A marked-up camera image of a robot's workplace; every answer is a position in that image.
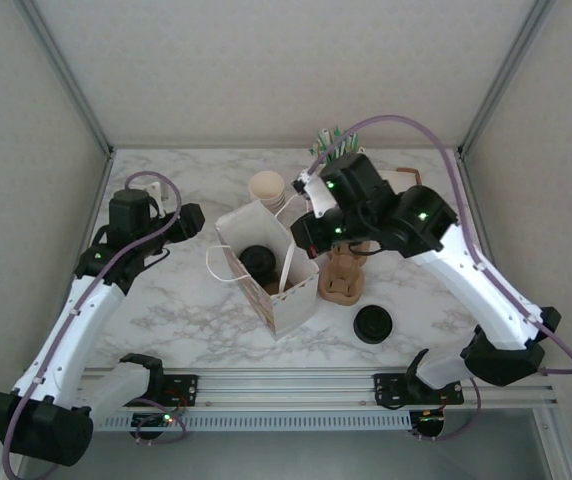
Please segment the printed paper gift bag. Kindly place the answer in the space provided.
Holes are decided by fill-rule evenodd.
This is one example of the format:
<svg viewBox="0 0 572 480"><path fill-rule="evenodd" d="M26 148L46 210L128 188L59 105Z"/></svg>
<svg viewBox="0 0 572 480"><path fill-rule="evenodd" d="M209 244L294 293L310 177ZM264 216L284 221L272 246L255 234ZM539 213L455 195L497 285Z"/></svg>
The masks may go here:
<svg viewBox="0 0 572 480"><path fill-rule="evenodd" d="M308 258L278 217L256 200L221 216L214 224L220 243L207 250L222 251L230 270L226 277L213 269L211 276L221 283L235 284L273 337L278 340L309 320L315 310L319 267ZM241 254L249 247L265 247L276 266L269 281L277 287L268 292L242 264Z"/></svg>

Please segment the white paper napkin stack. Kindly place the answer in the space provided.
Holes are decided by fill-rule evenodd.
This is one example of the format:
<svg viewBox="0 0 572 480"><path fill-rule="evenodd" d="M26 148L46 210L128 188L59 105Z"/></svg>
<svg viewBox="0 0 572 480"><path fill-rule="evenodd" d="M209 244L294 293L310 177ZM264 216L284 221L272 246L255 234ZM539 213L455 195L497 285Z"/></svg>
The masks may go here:
<svg viewBox="0 0 572 480"><path fill-rule="evenodd" d="M380 176L389 183L392 190L396 194L405 192L417 184L416 176L413 173L401 171L381 171Z"/></svg>

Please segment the aluminium frame post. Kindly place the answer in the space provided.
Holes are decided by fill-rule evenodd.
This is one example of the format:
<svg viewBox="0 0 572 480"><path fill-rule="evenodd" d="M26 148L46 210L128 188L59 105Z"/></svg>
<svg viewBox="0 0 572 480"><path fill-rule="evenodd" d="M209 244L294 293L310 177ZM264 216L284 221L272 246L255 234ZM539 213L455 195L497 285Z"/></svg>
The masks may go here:
<svg viewBox="0 0 572 480"><path fill-rule="evenodd" d="M13 0L13 3L95 143L107 158L111 158L114 147L100 125L36 0Z"/></svg>
<svg viewBox="0 0 572 480"><path fill-rule="evenodd" d="M504 94L556 3L557 0L532 0L527 14L513 37L479 108L457 147L457 153L462 162L465 162L471 155L474 147L481 139L484 130L499 107Z"/></svg>

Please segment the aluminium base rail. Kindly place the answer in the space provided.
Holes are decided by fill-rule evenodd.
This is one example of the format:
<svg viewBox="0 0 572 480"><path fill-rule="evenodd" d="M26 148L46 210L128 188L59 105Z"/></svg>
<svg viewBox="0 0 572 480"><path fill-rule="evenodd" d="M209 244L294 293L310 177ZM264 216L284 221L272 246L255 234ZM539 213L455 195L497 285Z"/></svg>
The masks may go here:
<svg viewBox="0 0 572 480"><path fill-rule="evenodd" d="M295 408L321 409L375 405L371 368L277 368L277 369L171 369L171 374L198 377L198 408ZM549 381L529 377L511 386L496 387L482 380L464 380L464 405L475 405L473 386L486 408L527 408L557 404Z"/></svg>

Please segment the black plastic cup lid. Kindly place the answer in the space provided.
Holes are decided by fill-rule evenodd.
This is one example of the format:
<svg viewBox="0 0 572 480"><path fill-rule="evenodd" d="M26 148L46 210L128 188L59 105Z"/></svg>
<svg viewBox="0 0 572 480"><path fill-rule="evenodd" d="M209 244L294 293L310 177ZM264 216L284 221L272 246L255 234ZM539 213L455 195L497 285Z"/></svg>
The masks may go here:
<svg viewBox="0 0 572 480"><path fill-rule="evenodd" d="M276 258L267 247L249 246L241 252L239 260L256 281L259 281L260 278L270 277L275 273Z"/></svg>

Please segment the black lid on table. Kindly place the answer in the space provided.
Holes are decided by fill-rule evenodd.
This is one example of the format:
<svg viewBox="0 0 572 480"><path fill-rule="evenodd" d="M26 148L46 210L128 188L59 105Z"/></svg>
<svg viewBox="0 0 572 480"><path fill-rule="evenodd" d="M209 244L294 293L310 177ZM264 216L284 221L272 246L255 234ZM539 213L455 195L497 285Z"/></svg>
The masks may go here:
<svg viewBox="0 0 572 480"><path fill-rule="evenodd" d="M356 314L353 330L362 342L380 344L391 335L393 319L384 308L377 305L367 305Z"/></svg>

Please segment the brown pulp cup carrier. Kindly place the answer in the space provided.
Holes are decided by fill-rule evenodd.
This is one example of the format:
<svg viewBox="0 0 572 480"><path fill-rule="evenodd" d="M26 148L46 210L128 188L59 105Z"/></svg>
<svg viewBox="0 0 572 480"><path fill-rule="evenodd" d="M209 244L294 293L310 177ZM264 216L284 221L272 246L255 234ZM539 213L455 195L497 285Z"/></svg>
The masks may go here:
<svg viewBox="0 0 572 480"><path fill-rule="evenodd" d="M363 266L367 261L364 253L369 247L369 242L341 244L327 253L318 281L322 299L341 306L352 306L360 300L365 280Z"/></svg>

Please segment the brown cardboard napkin box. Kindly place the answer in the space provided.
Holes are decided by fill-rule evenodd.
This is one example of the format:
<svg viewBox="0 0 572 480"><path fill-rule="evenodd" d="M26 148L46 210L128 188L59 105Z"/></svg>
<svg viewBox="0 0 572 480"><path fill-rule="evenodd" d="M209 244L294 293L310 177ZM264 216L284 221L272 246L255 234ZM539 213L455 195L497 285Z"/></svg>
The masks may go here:
<svg viewBox="0 0 572 480"><path fill-rule="evenodd" d="M380 177L387 181L397 198L408 189L421 185L421 175L416 169L398 167L395 170L380 170Z"/></svg>

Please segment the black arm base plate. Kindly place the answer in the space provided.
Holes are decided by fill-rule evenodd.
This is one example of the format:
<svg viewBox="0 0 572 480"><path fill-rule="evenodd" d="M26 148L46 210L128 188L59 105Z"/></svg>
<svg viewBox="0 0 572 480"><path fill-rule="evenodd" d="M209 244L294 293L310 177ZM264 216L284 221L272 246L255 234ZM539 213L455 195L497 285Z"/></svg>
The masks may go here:
<svg viewBox="0 0 572 480"><path fill-rule="evenodd" d="M193 407L198 393L199 376L165 374L157 402L165 407Z"/></svg>
<svg viewBox="0 0 572 480"><path fill-rule="evenodd" d="M407 380L404 373L377 373L373 376L375 402L379 406L417 407L462 405L464 396L459 382L432 389L421 381Z"/></svg>

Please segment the stack of paper cups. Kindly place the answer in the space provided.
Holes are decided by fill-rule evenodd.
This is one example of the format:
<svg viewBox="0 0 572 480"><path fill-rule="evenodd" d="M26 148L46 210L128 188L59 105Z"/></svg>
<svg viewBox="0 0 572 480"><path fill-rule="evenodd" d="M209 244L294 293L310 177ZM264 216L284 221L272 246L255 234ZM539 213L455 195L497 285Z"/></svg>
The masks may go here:
<svg viewBox="0 0 572 480"><path fill-rule="evenodd" d="M250 178L248 190L253 200L274 201L283 196L285 182L275 171L261 171Z"/></svg>

